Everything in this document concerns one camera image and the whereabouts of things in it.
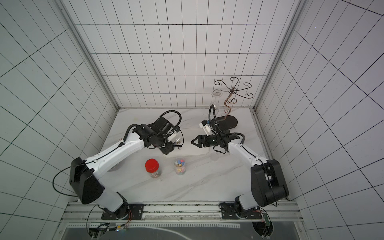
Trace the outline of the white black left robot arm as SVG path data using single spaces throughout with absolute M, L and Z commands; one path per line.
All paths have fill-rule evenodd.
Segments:
M 94 156 L 85 160 L 80 157 L 74 159 L 68 168 L 74 196 L 84 205 L 99 205 L 118 220 L 128 217 L 130 207 L 127 200 L 120 193 L 105 187 L 100 179 L 121 161 L 144 148 L 152 146 L 165 155 L 177 148 L 177 138 L 183 135 L 178 124 L 173 125 L 165 118 L 168 113 L 162 113 L 149 125 L 130 125 L 120 141 Z

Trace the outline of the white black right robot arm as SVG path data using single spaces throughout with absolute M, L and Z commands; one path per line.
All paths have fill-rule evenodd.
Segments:
M 234 211 L 239 218 L 244 218 L 254 210 L 268 205 L 277 206 L 277 201 L 288 197 L 288 186 L 278 161 L 261 157 L 245 145 L 246 137 L 242 133 L 230 132 L 225 121 L 219 121 L 215 106 L 209 108 L 208 120 L 201 122 L 204 135 L 191 141 L 198 148 L 224 149 L 242 161 L 250 169 L 250 190 L 235 198 Z

